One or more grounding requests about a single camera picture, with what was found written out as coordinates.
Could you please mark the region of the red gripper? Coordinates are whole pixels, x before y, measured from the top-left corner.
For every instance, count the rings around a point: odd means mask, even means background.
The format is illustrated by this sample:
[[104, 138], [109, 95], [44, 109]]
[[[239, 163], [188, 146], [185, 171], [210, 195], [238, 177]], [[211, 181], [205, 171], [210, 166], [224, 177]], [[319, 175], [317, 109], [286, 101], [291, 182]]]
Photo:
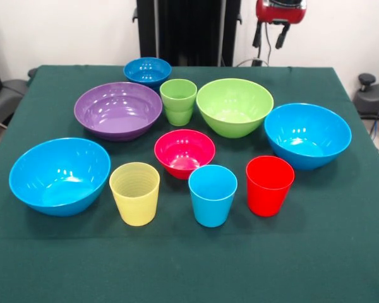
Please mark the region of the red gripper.
[[300, 23], [307, 10], [307, 1], [266, 1], [256, 2], [256, 17], [258, 19], [253, 47], [260, 48], [262, 42], [262, 23], [283, 24], [283, 29], [275, 44], [281, 49], [290, 24]]

